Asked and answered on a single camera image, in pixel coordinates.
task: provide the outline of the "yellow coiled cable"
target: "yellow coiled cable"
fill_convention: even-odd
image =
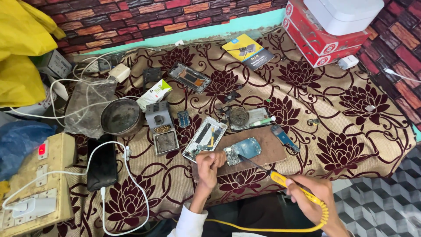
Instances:
[[[319,230],[320,228],[322,228],[324,225],[326,225],[328,223],[329,211],[328,211],[328,208],[327,208],[326,204],[323,201],[320,201],[318,204],[322,208],[322,218],[320,220],[320,224],[316,225],[315,227],[307,228],[307,229],[257,229],[257,228],[245,228],[245,227],[241,227],[241,226],[238,226],[238,225],[234,225],[232,223],[228,223],[228,222],[225,222],[225,221],[219,221],[219,220],[215,220],[215,219],[206,219],[206,221],[218,222],[218,223],[228,225],[228,226],[232,226],[234,228],[237,228],[237,229],[240,229],[240,230],[245,230],[245,231],[308,233],[308,232],[313,232],[313,231]]]

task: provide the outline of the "hand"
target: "hand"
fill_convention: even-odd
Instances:
[[[316,179],[303,175],[291,176],[285,181],[288,187],[287,194],[292,196],[292,202],[297,202],[304,215],[306,215],[306,217],[315,225],[320,223],[322,208],[311,202],[295,182],[307,187],[307,189],[326,204],[329,211],[329,217],[328,223],[322,227],[322,230],[331,237],[349,236],[348,231],[339,219],[336,211],[332,182],[326,179]]]
[[[207,190],[210,194],[216,186],[216,171],[224,165],[225,161],[226,154],[223,151],[201,151],[196,156],[199,173],[198,186]]]
[[[196,156],[199,183],[197,184],[190,211],[201,214],[208,196],[216,186],[216,171],[224,165],[226,155],[223,151],[201,151]]]

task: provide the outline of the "wooden board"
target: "wooden board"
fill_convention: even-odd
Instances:
[[[286,159],[287,155],[285,153],[281,141],[279,141],[279,139],[270,131],[271,127],[272,126],[269,125],[266,127],[249,129],[239,133],[223,136],[215,150],[222,151],[225,147],[234,145],[237,142],[245,140],[249,137],[254,137],[256,138],[257,142],[259,142],[260,147],[262,148],[262,153],[250,159],[251,161],[258,165],[266,165],[282,161]],[[197,173],[197,164],[191,162],[191,165],[193,170],[193,178],[195,182],[197,182],[199,180],[199,175]],[[229,166],[225,163],[221,168],[218,169],[218,173],[216,176],[219,177],[223,175],[228,175],[235,172],[248,170],[250,168],[254,168],[254,166],[249,162],[241,162],[234,166]]]
[[[25,157],[18,173],[13,175],[9,180],[11,190],[6,193],[5,198],[36,178],[36,170],[41,165],[47,164],[48,172],[64,170],[65,167],[72,165],[75,153],[75,138],[64,133],[49,137],[48,157],[45,159],[38,160],[37,151],[38,149],[35,149],[31,155]],[[69,185],[67,184],[66,176],[63,173],[49,174],[47,176],[47,184],[41,187],[37,187],[35,183],[31,184],[26,189],[16,194],[8,204],[53,188],[57,189],[57,203],[54,212],[10,228],[4,229],[3,227],[0,231],[0,236],[9,237],[22,235],[72,218],[74,214],[72,204],[70,203]]]

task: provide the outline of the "floral patterned fabric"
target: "floral patterned fabric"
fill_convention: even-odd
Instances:
[[[222,120],[215,105],[226,104],[225,96],[234,90],[239,95],[229,103],[232,107],[267,108],[301,149],[296,153],[285,148],[287,159],[267,166],[284,175],[304,174],[330,180],[390,176],[414,147],[413,131],[406,118],[357,67],[341,70],[337,65],[327,65],[313,69],[283,29],[265,34],[257,42],[275,58],[254,72],[224,51],[223,41],[194,43],[160,52],[140,49],[137,55],[126,58],[132,74],[117,87],[117,97],[141,96],[142,71],[149,67],[161,67],[173,88],[166,99],[175,117],[179,151],[156,156],[147,125],[132,137],[118,139],[132,150],[130,171],[146,191],[152,219],[174,217],[180,213],[181,204],[192,198],[195,191],[192,168],[181,151],[206,116]],[[167,71],[177,61],[212,79],[204,93],[196,94],[167,78]],[[375,106],[371,112],[366,109],[369,105]],[[191,125],[186,128],[178,127],[176,118],[176,112],[182,110],[188,110],[190,116]],[[309,126],[309,119],[319,119],[320,124]],[[87,138],[75,137],[81,161],[67,171],[82,172]],[[100,193],[86,190],[86,177],[69,175],[75,217],[45,228],[45,236],[103,236],[103,211],[111,232],[132,229],[144,221],[146,203],[128,176],[122,151],[122,147],[117,148],[118,182],[107,187],[105,210]],[[280,189],[263,171],[250,169],[219,177],[207,205]]]

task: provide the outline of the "manual booklet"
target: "manual booklet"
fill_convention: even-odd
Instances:
[[[242,34],[224,44],[222,48],[253,71],[275,57],[246,34]]]

